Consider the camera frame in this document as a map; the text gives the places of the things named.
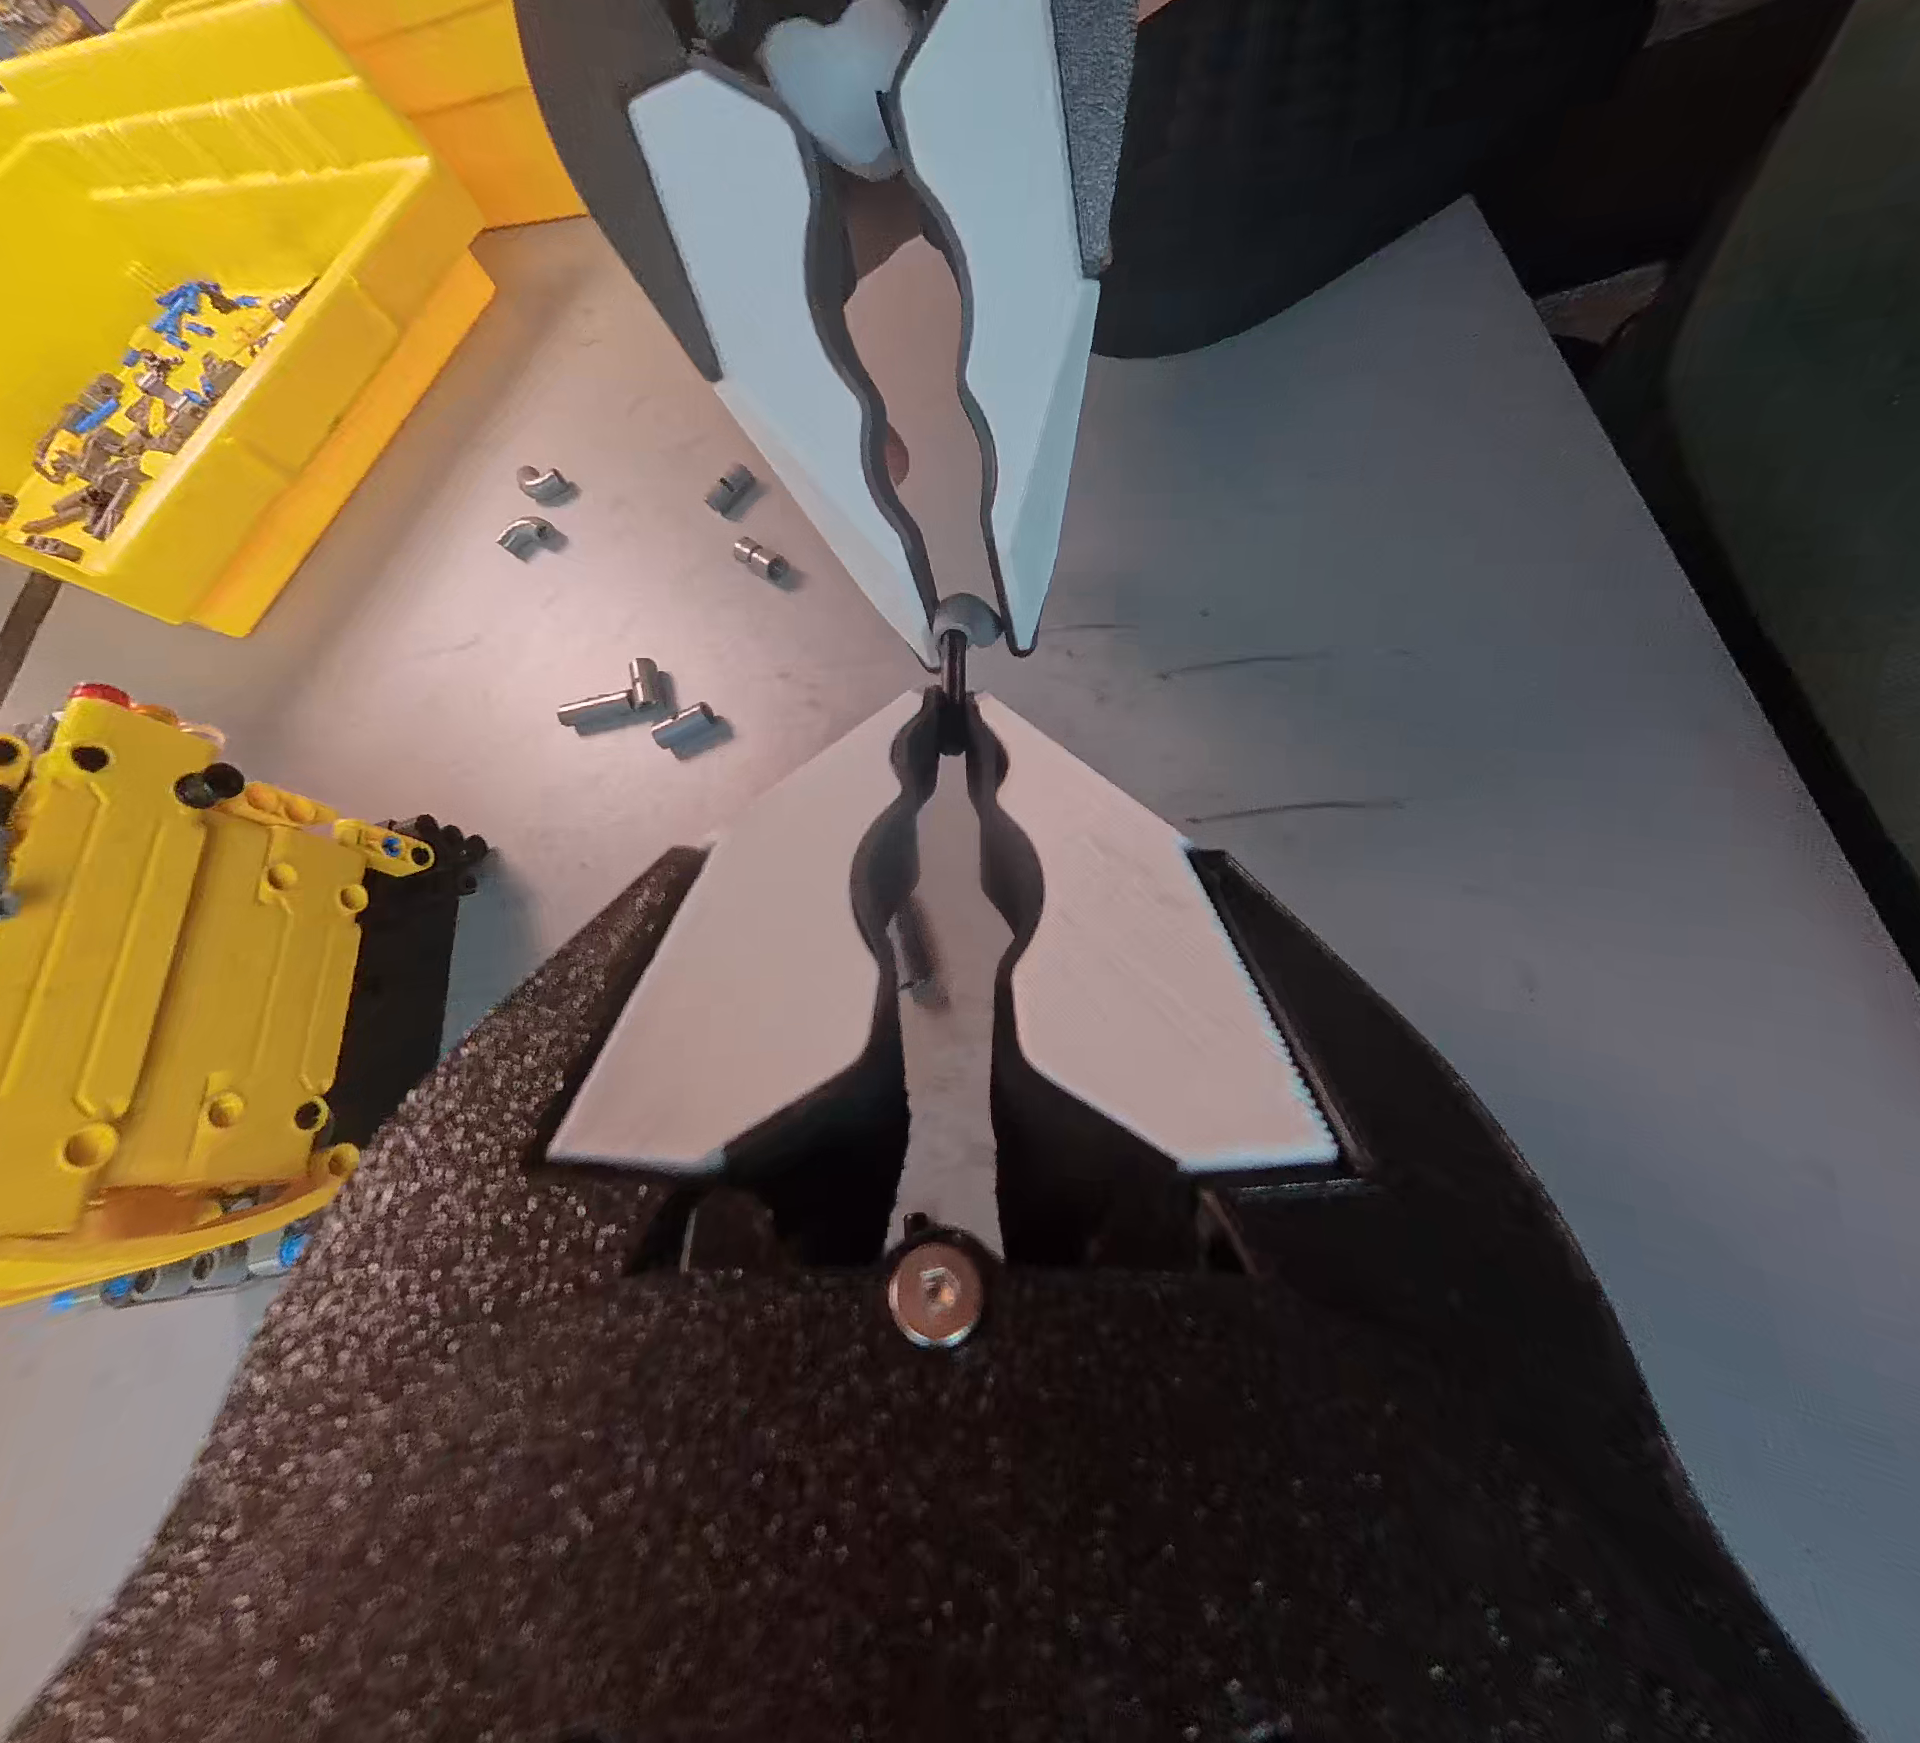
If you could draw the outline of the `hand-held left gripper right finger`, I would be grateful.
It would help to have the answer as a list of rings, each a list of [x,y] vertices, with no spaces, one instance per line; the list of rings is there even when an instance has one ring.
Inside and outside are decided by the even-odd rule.
[[[1002,1251],[1189,1266],[1203,1194],[1337,1178],[1337,1123],[1187,839],[994,698],[968,703],[996,966]]]

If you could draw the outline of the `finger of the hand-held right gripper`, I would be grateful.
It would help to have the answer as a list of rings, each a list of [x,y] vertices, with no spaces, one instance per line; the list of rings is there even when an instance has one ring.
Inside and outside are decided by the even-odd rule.
[[[848,242],[819,149],[778,99],[717,62],[632,99],[630,123],[724,406],[867,602],[935,664],[939,599],[848,331]]]
[[[1009,649],[1058,562],[1097,306],[1050,0],[939,0],[896,76],[896,142],[962,298],[956,387]]]

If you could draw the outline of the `black mesh office chair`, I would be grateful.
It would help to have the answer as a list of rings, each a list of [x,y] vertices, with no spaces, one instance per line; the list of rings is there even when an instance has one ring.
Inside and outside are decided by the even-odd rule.
[[[1183,354],[1331,284],[1608,91],[1658,1],[1167,1],[1137,33],[1095,354]]]

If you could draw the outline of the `yellow lego robot model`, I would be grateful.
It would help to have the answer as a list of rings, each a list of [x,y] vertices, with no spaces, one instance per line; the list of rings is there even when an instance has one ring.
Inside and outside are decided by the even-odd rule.
[[[101,681],[3,754],[4,1307],[284,1274],[439,1057],[491,844]]]

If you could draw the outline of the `pile of grey blue parts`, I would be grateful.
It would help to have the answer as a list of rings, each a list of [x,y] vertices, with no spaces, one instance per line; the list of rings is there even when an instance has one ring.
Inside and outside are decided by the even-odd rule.
[[[93,566],[146,493],[180,473],[187,446],[309,292],[228,290],[208,277],[160,290],[120,361],[36,440],[25,487],[3,498],[4,540]]]

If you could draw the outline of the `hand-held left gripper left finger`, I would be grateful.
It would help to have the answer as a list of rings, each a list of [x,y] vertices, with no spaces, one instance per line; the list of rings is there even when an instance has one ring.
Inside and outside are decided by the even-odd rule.
[[[879,1258],[910,1129],[889,925],[944,698],[906,694],[759,795],[694,870],[547,1158],[675,1204],[738,1191],[809,1266]]]

